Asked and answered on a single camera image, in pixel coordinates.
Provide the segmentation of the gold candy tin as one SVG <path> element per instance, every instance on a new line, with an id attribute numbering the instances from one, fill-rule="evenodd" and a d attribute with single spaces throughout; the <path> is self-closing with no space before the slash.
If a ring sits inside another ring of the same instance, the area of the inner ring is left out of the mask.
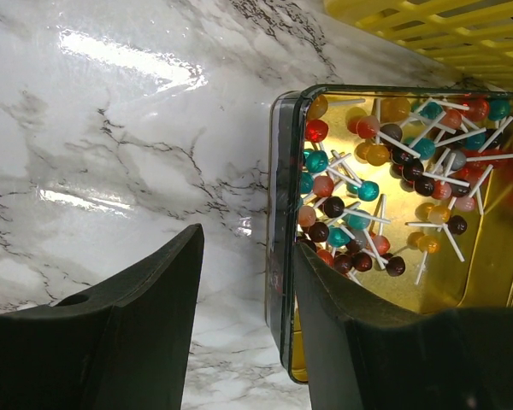
<path id="1" fill-rule="evenodd" d="M 270 126 L 266 321 L 308 380 L 293 250 L 417 313 L 513 307 L 513 93 L 317 85 Z"/>

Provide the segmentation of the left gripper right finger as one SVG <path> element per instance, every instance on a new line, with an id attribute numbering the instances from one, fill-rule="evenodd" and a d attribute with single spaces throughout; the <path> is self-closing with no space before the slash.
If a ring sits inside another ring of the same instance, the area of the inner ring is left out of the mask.
<path id="1" fill-rule="evenodd" d="M 513 307 L 424 315 L 294 249 L 314 409 L 513 409 Z"/>

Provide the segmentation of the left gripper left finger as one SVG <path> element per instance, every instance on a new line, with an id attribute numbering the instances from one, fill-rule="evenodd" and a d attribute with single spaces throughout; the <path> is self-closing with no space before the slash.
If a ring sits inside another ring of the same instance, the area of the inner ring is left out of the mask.
<path id="1" fill-rule="evenodd" d="M 178 409 L 202 226 L 55 306 L 0 314 L 0 409 Z"/>

